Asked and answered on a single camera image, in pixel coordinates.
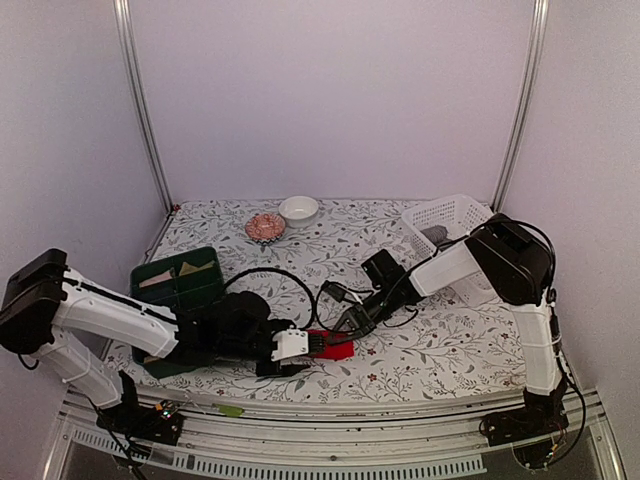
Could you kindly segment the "aluminium front rail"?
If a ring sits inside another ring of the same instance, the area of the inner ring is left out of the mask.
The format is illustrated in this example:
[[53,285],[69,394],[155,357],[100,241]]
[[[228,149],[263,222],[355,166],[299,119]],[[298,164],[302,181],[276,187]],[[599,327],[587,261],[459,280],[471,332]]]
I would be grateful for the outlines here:
[[[492,446],[484,416],[521,406],[518,392],[405,403],[289,403],[143,386],[141,402],[178,403],[176,445],[125,456],[88,401],[66,394],[45,458],[46,479],[630,479],[603,401],[570,393],[569,428],[546,467],[530,459],[549,436]],[[242,407],[239,418],[213,404]]]

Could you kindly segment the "white plastic laundry basket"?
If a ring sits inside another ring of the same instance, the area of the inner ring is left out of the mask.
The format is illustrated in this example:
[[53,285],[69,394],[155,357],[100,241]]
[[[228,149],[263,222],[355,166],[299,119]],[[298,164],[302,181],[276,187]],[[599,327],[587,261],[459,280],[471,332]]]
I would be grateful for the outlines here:
[[[432,241],[436,235],[425,235],[424,230],[443,227],[446,229],[446,236],[442,242],[455,240],[470,233],[475,227],[489,220],[493,214],[489,207],[475,199],[457,194],[413,206],[401,214],[401,220],[418,257],[426,259],[436,250]],[[470,307],[490,302],[497,297],[482,272],[452,283],[451,288]]]

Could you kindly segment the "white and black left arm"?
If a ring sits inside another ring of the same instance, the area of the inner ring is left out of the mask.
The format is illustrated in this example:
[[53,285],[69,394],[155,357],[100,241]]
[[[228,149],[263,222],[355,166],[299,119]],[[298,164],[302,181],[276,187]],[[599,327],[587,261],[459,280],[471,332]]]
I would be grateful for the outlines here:
[[13,273],[1,304],[1,345],[49,366],[83,393],[98,427],[128,439],[176,445],[184,418],[177,404],[140,404],[134,380],[108,368],[76,336],[89,332],[126,343],[152,357],[196,368],[223,360],[249,360],[259,377],[302,371],[292,359],[323,347],[322,337],[286,319],[274,319],[259,295],[242,291],[208,305],[177,310],[96,284],[52,248]]

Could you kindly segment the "green tape scrap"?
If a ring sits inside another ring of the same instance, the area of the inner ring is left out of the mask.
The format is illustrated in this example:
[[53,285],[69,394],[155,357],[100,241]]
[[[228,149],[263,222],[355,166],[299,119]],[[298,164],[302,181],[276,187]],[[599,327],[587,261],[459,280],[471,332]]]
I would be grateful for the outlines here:
[[234,406],[234,405],[225,405],[225,404],[213,404],[213,407],[222,415],[231,417],[231,418],[239,418],[241,417],[245,410],[242,407]]

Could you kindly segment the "khaki tan underwear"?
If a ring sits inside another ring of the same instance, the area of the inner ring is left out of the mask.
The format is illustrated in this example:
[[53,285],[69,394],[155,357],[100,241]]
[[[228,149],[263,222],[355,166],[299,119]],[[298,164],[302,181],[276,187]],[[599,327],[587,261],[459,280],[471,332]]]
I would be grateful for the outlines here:
[[179,271],[179,276],[186,276],[203,270],[211,269],[214,265],[214,261],[206,262],[200,266],[192,265],[188,262],[183,262]]

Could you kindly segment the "dark green divided organizer tray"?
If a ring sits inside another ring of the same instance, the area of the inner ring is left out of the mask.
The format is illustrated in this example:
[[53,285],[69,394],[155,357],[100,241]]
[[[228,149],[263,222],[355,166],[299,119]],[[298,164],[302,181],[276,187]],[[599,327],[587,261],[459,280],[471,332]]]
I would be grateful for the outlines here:
[[[183,262],[200,266],[209,261],[215,262],[211,269],[179,276]],[[172,280],[147,288],[138,287],[142,280],[169,269],[174,271]],[[191,313],[217,299],[223,284],[217,252],[213,247],[205,246],[135,267],[130,274],[130,296],[179,313]],[[205,353],[174,352],[165,358],[156,358],[137,347],[131,351],[133,361],[158,380],[208,366],[214,360],[213,355]]]

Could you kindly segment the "red garment with white print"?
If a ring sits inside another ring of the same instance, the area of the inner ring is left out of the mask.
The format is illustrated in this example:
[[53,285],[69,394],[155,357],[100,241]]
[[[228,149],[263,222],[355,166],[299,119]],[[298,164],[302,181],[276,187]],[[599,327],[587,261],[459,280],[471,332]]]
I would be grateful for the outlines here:
[[344,360],[354,356],[354,343],[349,335],[326,330],[308,330],[309,356],[328,360]]

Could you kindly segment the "right aluminium frame post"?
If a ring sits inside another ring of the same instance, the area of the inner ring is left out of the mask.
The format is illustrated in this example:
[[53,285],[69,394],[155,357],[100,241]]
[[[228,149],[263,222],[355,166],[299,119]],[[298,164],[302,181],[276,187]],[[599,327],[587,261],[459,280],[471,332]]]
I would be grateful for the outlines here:
[[529,110],[534,96],[535,83],[544,52],[549,7],[549,0],[535,0],[533,2],[530,34],[526,50],[522,82],[505,155],[491,201],[491,208],[494,212],[502,210],[506,203],[520,147],[524,139]]

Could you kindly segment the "white ceramic bowl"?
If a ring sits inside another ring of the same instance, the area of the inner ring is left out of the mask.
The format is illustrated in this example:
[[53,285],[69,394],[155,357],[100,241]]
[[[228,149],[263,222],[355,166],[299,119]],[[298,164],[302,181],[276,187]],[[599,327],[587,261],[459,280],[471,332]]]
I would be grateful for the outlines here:
[[310,226],[319,212],[318,202],[307,196],[292,196],[283,200],[278,207],[279,215],[290,228]]

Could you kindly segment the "pink patterned small bowl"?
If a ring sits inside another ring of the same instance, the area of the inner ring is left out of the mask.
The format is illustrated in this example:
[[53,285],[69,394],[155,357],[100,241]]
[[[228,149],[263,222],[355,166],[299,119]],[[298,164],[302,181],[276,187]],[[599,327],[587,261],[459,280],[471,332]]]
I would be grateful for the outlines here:
[[285,230],[285,220],[274,213],[257,214],[245,225],[247,236],[259,245],[269,245],[278,241]]

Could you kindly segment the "beige rolled underwear top slot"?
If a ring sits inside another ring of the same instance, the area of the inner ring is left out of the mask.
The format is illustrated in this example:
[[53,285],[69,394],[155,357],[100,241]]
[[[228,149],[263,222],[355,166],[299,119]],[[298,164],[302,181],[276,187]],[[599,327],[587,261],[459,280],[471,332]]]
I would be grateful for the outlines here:
[[147,288],[152,285],[156,285],[162,282],[170,281],[174,278],[174,271],[169,269],[161,274],[157,274],[155,276],[149,277],[145,280],[142,280],[139,284],[139,288]]

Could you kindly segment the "left aluminium frame post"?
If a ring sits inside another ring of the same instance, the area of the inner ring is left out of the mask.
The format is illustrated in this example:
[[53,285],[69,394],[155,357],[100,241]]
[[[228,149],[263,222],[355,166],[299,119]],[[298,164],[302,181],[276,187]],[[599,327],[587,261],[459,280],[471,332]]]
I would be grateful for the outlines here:
[[151,176],[163,209],[168,213],[173,211],[174,202],[170,193],[169,183],[161,162],[158,145],[149,107],[144,91],[144,84],[137,54],[130,2],[127,0],[113,1],[116,29],[121,46],[127,81],[131,91],[136,119],[139,125],[143,146],[148,158]]

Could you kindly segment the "aluminium frame post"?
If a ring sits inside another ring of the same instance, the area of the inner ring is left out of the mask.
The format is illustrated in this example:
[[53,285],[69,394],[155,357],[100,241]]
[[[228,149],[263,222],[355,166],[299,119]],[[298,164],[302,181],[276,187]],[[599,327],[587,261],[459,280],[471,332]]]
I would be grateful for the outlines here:
[[530,34],[526,50],[522,82],[505,155],[491,201],[491,208],[494,212],[502,210],[506,203],[520,147],[524,139],[529,110],[534,96],[535,83],[544,52],[549,7],[549,0],[535,0],[533,2]]
[[121,46],[127,81],[131,91],[136,119],[139,125],[143,146],[148,158],[151,176],[163,209],[168,213],[173,211],[174,202],[170,193],[169,183],[161,162],[158,145],[149,107],[144,91],[144,84],[137,54],[130,2],[127,0],[113,1],[116,29]]

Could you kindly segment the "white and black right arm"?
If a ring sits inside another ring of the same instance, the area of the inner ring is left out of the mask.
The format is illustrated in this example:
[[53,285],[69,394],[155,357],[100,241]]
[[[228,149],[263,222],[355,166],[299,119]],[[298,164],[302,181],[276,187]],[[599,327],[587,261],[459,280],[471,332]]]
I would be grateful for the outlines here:
[[410,269],[386,250],[362,268],[375,292],[343,312],[329,330],[329,344],[361,339],[397,310],[481,273],[512,312],[525,361],[523,406],[484,416],[481,434],[498,446],[568,428],[563,398],[575,383],[562,360],[553,287],[556,255],[544,232],[495,214]]

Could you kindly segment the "grey striped garment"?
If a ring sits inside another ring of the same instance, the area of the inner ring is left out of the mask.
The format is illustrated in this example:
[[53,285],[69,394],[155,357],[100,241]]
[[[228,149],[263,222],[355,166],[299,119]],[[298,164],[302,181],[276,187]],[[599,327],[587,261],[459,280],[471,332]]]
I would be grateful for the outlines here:
[[440,246],[449,240],[448,230],[443,225],[427,227],[421,231],[421,234],[435,246]]

